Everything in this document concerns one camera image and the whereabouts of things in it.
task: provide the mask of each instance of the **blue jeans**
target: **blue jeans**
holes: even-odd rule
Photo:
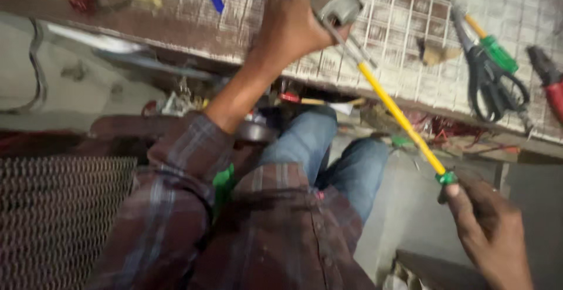
[[[280,138],[264,150],[259,164],[301,163],[309,184],[320,190],[334,186],[348,198],[365,223],[381,185],[387,145],[373,138],[357,139],[334,164],[322,170],[323,157],[336,133],[334,110],[313,107],[296,117]]]

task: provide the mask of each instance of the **black cable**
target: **black cable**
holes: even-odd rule
[[[43,28],[34,18],[29,19],[33,25],[33,39],[31,44],[29,45],[29,60],[32,63],[33,70],[35,72],[35,96],[31,101],[28,103],[13,107],[7,110],[0,110],[0,114],[21,114],[24,112],[28,112],[31,110],[35,104],[41,100],[44,104],[45,100],[47,99],[47,82],[45,80],[45,74],[41,69],[39,61],[37,59],[37,51],[43,42]]]

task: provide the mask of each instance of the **green screwdriver handle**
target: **green screwdriver handle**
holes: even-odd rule
[[[446,173],[440,175],[436,173],[436,180],[438,180],[438,183],[442,186],[447,186],[447,185],[451,185],[454,184],[458,181],[457,176],[455,175],[454,171],[446,171]]]
[[[491,59],[504,70],[514,74],[518,70],[518,64],[508,52],[499,45],[493,35],[480,39],[481,45],[487,51]]]

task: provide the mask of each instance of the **knee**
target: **knee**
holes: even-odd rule
[[[309,109],[307,112],[321,114],[330,118],[333,121],[336,121],[336,111],[334,111],[333,108],[327,105],[314,106],[313,108]]]
[[[389,147],[387,144],[371,137],[359,138],[352,142],[348,148],[366,159],[370,157],[381,159],[389,155]]]

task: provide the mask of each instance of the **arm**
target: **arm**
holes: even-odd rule
[[[89,289],[178,284],[210,227],[211,182],[229,163],[231,134],[288,64],[332,44],[309,0],[267,1],[244,66],[203,114],[187,114],[149,151],[153,170],[137,175],[140,188],[118,212]]]
[[[495,290],[533,289],[520,210],[492,187],[456,172],[444,188],[467,255]]]
[[[349,29],[344,27],[339,33],[345,38]],[[225,132],[234,133],[285,67],[301,56],[334,44],[314,17],[310,0],[267,0],[256,46],[205,113]]]

